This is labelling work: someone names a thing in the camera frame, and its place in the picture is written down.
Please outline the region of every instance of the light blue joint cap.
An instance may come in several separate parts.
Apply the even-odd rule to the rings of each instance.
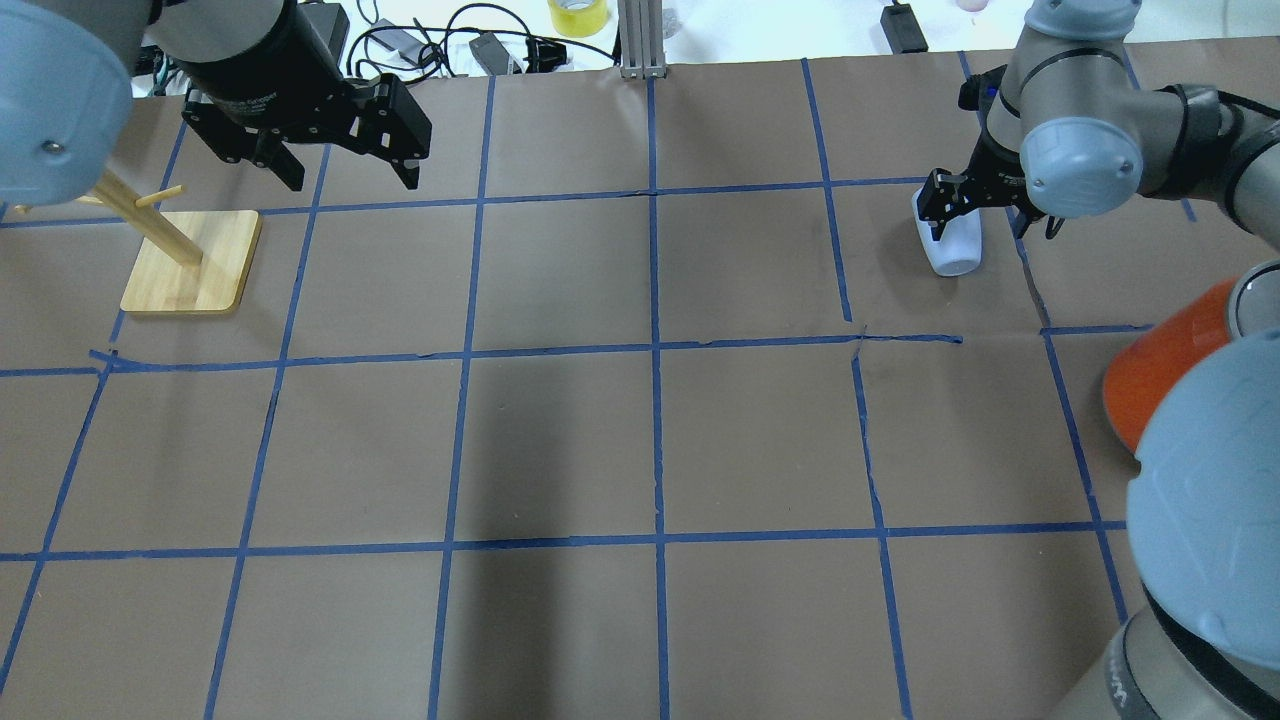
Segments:
[[[1138,143],[1097,118],[1056,118],[1036,126],[1023,140],[1020,159],[1027,195],[1057,218],[1115,210],[1142,181]]]
[[[1280,670],[1280,328],[1183,377],[1138,460],[1129,542],[1152,597],[1217,650]]]
[[[1036,0],[1023,19],[1062,40],[1120,40],[1140,9],[1142,0]]]
[[[129,119],[129,76],[97,36],[44,8],[0,0],[0,200],[74,200]]]

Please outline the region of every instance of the power adapter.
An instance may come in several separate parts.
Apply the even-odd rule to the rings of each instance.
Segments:
[[[915,13],[906,3],[893,0],[893,4],[881,12],[881,27],[884,28],[884,37],[895,55],[904,53],[927,53],[929,44],[924,41],[920,32],[920,23],[915,20]]]

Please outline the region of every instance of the grid square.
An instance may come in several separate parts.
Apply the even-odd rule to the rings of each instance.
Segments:
[[[141,97],[133,101],[129,119],[115,141],[106,167],[141,195],[161,190],[160,183],[182,126],[182,97]],[[18,223],[115,217],[109,208],[73,201],[32,208],[26,215],[13,213],[5,219]]]
[[[664,352],[667,530],[870,527],[852,354]]]
[[[51,562],[0,717],[200,717],[233,560]]]
[[[460,539],[652,533],[648,352],[471,364]]]
[[[234,547],[273,380],[271,370],[111,375],[54,550]]]
[[[440,717],[653,719],[654,548],[453,557]]]
[[[1280,44],[1275,37],[1233,37],[1125,45],[1133,72],[1146,90],[1170,83],[1213,85],[1274,104],[1280,99]]]
[[[0,552],[36,552],[97,378],[0,378]]]
[[[248,160],[228,164],[191,128],[182,137],[172,184],[187,191],[165,200],[165,210],[266,210],[276,208],[310,208],[315,197],[316,177],[324,158],[320,145],[285,146],[302,163],[302,190],[289,190],[271,170],[257,168]],[[346,152],[334,147],[334,154]],[[397,182],[394,177],[390,182]]]
[[[1116,630],[1093,533],[890,541],[920,720],[1043,717]]]
[[[847,333],[820,190],[658,200],[662,340]]]
[[[649,187],[644,83],[616,69],[495,82],[486,196]]]
[[[897,717],[876,541],[667,546],[671,716]]]
[[[10,638],[35,562],[0,562],[0,638]]]
[[[289,355],[462,350],[474,237],[475,208],[323,214]]]
[[[370,155],[334,149],[320,199],[325,205],[475,197],[488,78],[430,78],[410,95],[431,120],[431,151],[417,190],[406,190],[392,167]]]
[[[659,187],[822,181],[800,63],[681,65],[654,88]]]
[[[1105,520],[1125,519],[1129,480],[1138,477],[1142,466],[1111,430],[1102,402],[1102,378],[1111,360],[1139,337],[1139,333],[1107,333],[1053,338],[1093,495]]]
[[[485,210],[475,347],[648,343],[644,199]]]
[[[833,179],[964,169],[978,120],[956,108],[964,70],[954,53],[824,58],[810,68]]]
[[[141,242],[124,223],[0,229],[0,368],[88,365]]]
[[[216,720],[426,717],[440,556],[251,557]]]
[[[253,544],[444,539],[460,365],[289,368]]]
[[[868,343],[861,364],[886,524],[1089,520],[1041,338]]]
[[[977,270],[940,278],[911,219],[916,190],[835,190],[854,324],[881,334],[1038,331],[1039,314],[1005,214],[980,210],[983,259]]]
[[[262,218],[244,296],[227,315],[146,316],[127,314],[116,342],[120,355],[147,363],[236,363],[275,360],[293,296],[305,215]]]
[[[1028,233],[1036,282],[1057,325],[1158,323],[1213,283],[1275,256],[1261,238],[1183,209],[1134,197],[1078,218],[1056,240]]]

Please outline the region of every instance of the metal post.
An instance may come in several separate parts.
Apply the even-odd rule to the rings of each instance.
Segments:
[[[667,77],[662,0],[618,0],[623,79]]]

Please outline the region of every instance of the orange object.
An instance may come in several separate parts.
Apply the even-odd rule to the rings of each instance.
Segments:
[[[1174,384],[1215,350],[1231,342],[1228,304],[1238,278],[1222,281],[1196,302],[1126,347],[1102,379],[1102,404],[1130,452]]]

